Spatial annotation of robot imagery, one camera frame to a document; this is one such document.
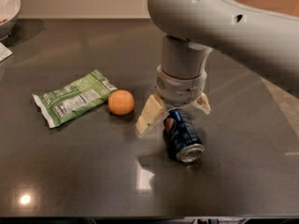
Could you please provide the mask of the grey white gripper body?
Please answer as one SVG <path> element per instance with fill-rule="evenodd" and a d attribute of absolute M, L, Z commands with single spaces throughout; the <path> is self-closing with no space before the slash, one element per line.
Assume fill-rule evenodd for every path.
<path fill-rule="evenodd" d="M 155 89 L 166 104 L 183 106 L 195 102 L 203 93 L 206 84 L 206 72 L 199 77 L 181 79 L 170 77 L 159 65 Z"/>

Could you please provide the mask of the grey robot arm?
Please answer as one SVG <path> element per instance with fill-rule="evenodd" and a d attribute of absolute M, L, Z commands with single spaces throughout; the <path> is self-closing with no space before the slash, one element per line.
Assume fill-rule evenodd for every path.
<path fill-rule="evenodd" d="M 214 49 L 293 96 L 299 92 L 299 20 L 234 0 L 148 0 L 164 32 L 155 89 L 135 125 L 144 134 L 171 107 L 210 112 L 204 94 L 206 60 Z"/>

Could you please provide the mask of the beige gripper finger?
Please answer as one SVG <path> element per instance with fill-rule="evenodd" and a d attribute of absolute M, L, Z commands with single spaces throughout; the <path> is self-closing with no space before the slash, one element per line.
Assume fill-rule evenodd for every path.
<path fill-rule="evenodd" d="M 201 95 L 192 103 L 196 108 L 202 110 L 205 114 L 209 114 L 211 107 L 207 96 L 202 92 Z"/>
<path fill-rule="evenodd" d="M 153 93 L 145 103 L 142 112 L 135 124 L 138 134 L 146 133 L 165 114 L 165 106 L 161 97 Z"/>

